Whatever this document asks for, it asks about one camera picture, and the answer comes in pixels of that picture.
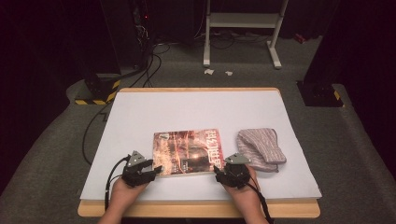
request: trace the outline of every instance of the book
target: book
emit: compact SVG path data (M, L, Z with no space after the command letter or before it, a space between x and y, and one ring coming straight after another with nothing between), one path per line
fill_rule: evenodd
M218 129L154 134L152 167L163 167L158 176L208 174L214 165L224 167Z

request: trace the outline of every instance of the hand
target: hand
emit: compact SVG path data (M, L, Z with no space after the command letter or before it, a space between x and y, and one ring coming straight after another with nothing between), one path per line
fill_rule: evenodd
M251 176L248 183L253 187L256 187L257 185L258 191L260 191L256 171L248 165L247 169ZM244 186L241 189L231 188L225 185L223 185L223 187L233 198L233 202L235 203L236 208L242 214L247 224L268 223L264 215L262 214L262 204L256 191L254 191L249 186Z
M108 208L98 223L120 223L125 211L134 203L137 196L145 190L148 184L149 183L132 188L119 177L111 190Z

